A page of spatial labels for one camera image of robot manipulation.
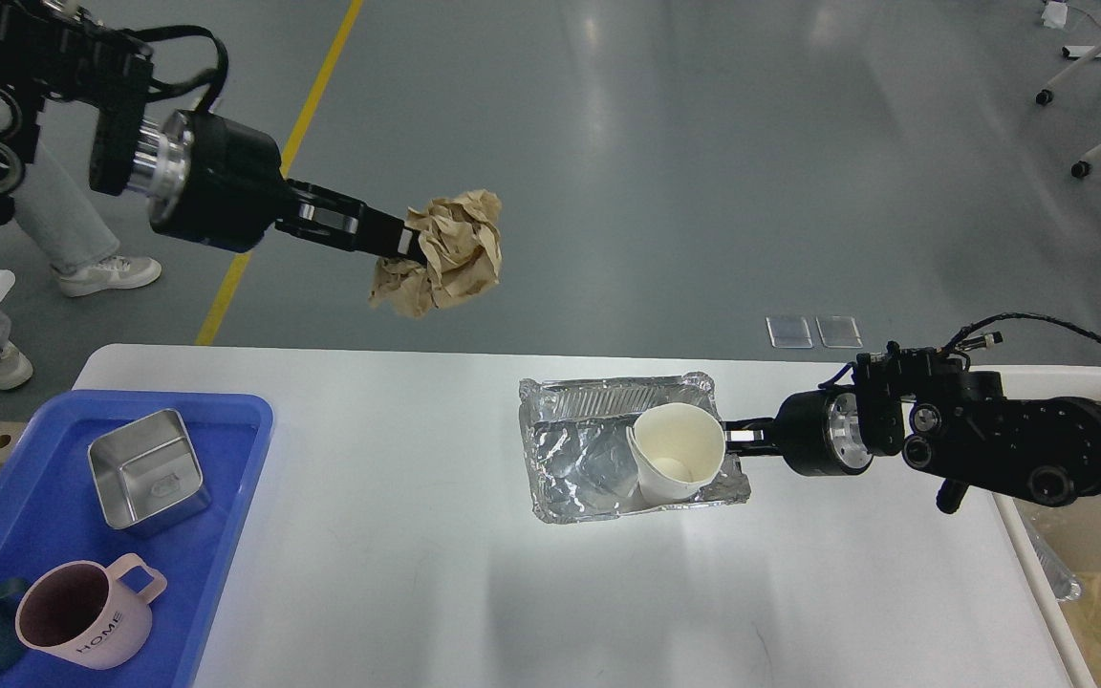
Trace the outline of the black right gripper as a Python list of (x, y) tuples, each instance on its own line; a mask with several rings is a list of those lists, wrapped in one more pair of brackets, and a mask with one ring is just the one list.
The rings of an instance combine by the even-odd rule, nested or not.
[(784, 400), (777, 413), (777, 444), (768, 430), (775, 418), (726, 419), (724, 454), (783, 457), (799, 476), (860, 476), (874, 454), (862, 440), (855, 393), (817, 389)]

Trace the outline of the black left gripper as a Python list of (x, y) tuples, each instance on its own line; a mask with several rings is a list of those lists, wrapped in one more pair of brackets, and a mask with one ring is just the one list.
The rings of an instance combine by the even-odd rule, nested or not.
[(176, 144), (183, 164), (175, 186), (148, 203), (157, 234), (244, 253), (274, 223), (293, 238), (340, 251), (422, 258), (416, 232), (401, 219), (345, 193), (285, 179), (277, 144), (264, 132), (219, 114), (179, 110), (162, 134)]

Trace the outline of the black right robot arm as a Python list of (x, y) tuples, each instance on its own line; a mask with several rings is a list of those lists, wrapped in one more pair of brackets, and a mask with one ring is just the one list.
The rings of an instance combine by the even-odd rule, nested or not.
[[(1010, 398), (996, 371), (975, 370), (974, 350), (995, 347), (1000, 313), (970, 323), (939, 347), (890, 341), (862, 353), (813, 391), (784, 400), (772, 418), (723, 422), (739, 457), (778, 456), (800, 476), (860, 476), (875, 457), (900, 456), (939, 476), (936, 505), (952, 514), (970, 487), (1031, 504), (1065, 506), (1101, 495), (1101, 400)], [(1061, 327), (1101, 345), (1101, 335)]]

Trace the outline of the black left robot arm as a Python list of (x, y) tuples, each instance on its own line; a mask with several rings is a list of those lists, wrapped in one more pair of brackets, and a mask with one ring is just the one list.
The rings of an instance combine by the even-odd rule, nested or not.
[(214, 40), (209, 69), (154, 75), (159, 42), (211, 33), (195, 25), (106, 28), (76, 1), (0, 1), (0, 226), (36, 160), (45, 103), (97, 110), (92, 192), (148, 197), (157, 234), (244, 253), (268, 230), (386, 260), (425, 263), (401, 218), (281, 173), (275, 140), (212, 112), (230, 57)]

